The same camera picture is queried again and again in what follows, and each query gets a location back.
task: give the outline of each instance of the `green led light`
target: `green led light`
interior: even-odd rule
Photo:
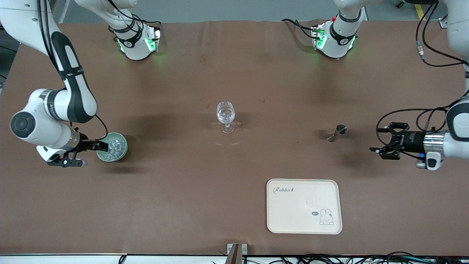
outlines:
[[[146,44],[148,46],[148,49],[150,51],[154,51],[155,50],[155,41],[151,40],[151,39],[145,39],[146,40]]]
[[[353,36],[353,39],[350,41],[350,45],[348,46],[348,49],[352,48],[353,42],[355,41],[355,36]]]
[[[327,40],[327,35],[323,34],[320,40],[318,40],[318,49],[322,49],[324,47],[324,43]]]
[[[117,43],[119,43],[119,46],[121,47],[121,51],[124,52],[124,48],[122,48],[122,44],[118,39],[117,39]]]

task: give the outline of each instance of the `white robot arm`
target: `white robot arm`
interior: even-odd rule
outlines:
[[[406,1],[422,3],[422,0]],[[417,168],[431,171],[441,167],[444,157],[469,159],[469,1],[442,2],[448,8],[448,43],[464,61],[466,78],[466,93],[446,113],[449,132],[408,131],[409,126],[406,123],[390,123],[377,131],[391,133],[390,143],[383,148],[370,148],[383,159],[398,160],[401,151],[418,153]]]
[[[343,57],[352,48],[363,21],[362,7],[382,0],[334,0],[339,14],[334,20],[313,28],[313,46],[331,58]]]
[[[37,145],[49,165],[85,166],[86,161],[75,159],[76,154],[85,150],[107,151],[107,144],[88,140],[64,123],[86,123],[98,110],[70,40],[55,24],[46,0],[0,0],[0,17],[8,34],[51,58],[65,85],[60,90],[35,90],[23,110],[12,117],[11,131]],[[69,153],[74,153],[72,159],[68,158]]]
[[[142,60],[158,51],[161,29],[148,26],[128,11],[137,0],[75,0],[104,19],[117,36],[121,51],[131,60]]]

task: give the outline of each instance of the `bowl of ice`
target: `bowl of ice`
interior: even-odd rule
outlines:
[[[122,159],[127,153],[127,140],[119,133],[111,132],[101,140],[109,145],[108,151],[98,150],[98,158],[105,162],[114,162]]]

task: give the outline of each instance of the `gray floor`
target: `gray floor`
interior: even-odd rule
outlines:
[[[68,2],[66,12],[54,13],[56,21],[64,23],[104,23],[94,13],[78,6],[74,0],[57,0],[60,6]],[[399,0],[383,0],[366,7],[369,20],[418,20],[416,7]],[[203,22],[207,20],[278,21],[283,18],[308,21],[316,18],[331,19],[337,14],[332,0],[139,0],[131,12],[146,20],[163,23]],[[440,4],[432,19],[443,17],[446,6]],[[5,31],[0,31],[0,46],[17,50],[19,43]],[[0,75],[8,76],[15,53],[0,47]],[[0,76],[0,89],[4,79]]]

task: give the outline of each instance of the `rabbit illustration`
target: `rabbit illustration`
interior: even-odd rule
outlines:
[[[320,217],[320,225],[334,225],[334,218],[332,218],[331,210],[322,209]]]

